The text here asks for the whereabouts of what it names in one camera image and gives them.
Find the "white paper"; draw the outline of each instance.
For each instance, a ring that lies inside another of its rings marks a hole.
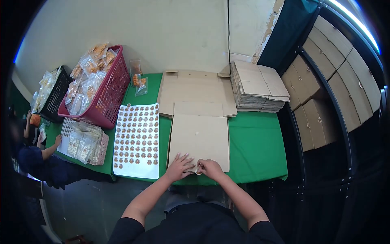
[[[114,174],[158,179],[159,128],[158,103],[121,105],[115,128]]]
[[[68,154],[68,144],[70,140],[70,133],[73,129],[70,127],[71,124],[76,123],[73,119],[64,118],[64,122],[62,123],[61,136],[62,141],[60,145],[57,147],[57,151],[65,154],[66,156],[72,157]]]

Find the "stack of flattened cardboard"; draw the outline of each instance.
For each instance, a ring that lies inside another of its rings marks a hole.
[[[289,93],[275,69],[234,61],[231,82],[238,111],[278,112]]]
[[[160,115],[171,118],[176,102],[221,103],[223,117],[234,117],[237,108],[228,74],[193,70],[168,70],[158,92]]]
[[[213,159],[229,172],[227,117],[237,115],[229,74],[165,71],[157,101],[160,115],[173,118],[167,167],[177,153],[189,153],[192,163]]]

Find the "black t-shirt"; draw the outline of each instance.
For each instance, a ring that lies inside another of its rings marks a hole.
[[[124,243],[284,242],[268,221],[257,222],[245,233],[229,209],[198,202],[173,208],[159,226],[148,231],[135,219],[119,219],[108,244]]]

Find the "pink plastic basket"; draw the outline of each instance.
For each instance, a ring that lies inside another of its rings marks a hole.
[[[65,97],[58,108],[58,115],[76,121],[84,121],[102,128],[113,129],[117,121],[119,107],[130,83],[130,76],[123,58],[121,45],[109,47],[116,51],[113,64],[97,90],[86,111],[80,115],[70,115],[65,107]]]

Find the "table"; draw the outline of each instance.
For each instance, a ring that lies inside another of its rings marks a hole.
[[[135,97],[135,88],[129,85],[122,104],[132,105],[156,103],[162,74],[145,74],[148,77],[148,93]],[[160,116],[160,176],[165,173],[168,153],[168,139],[171,119]],[[46,146],[52,146],[55,137],[61,133],[62,124],[51,123],[46,128]],[[113,176],[112,159],[115,128],[104,129],[110,137],[107,152],[102,166],[84,165],[80,161],[56,151],[66,160],[75,162],[91,170]],[[227,174],[236,183],[249,183],[272,178],[287,178],[287,162],[282,133],[276,114],[264,112],[238,112],[236,117],[229,118],[230,135],[230,172]],[[133,178],[154,182],[153,179]],[[175,182],[177,185],[216,185],[206,175],[190,175]]]

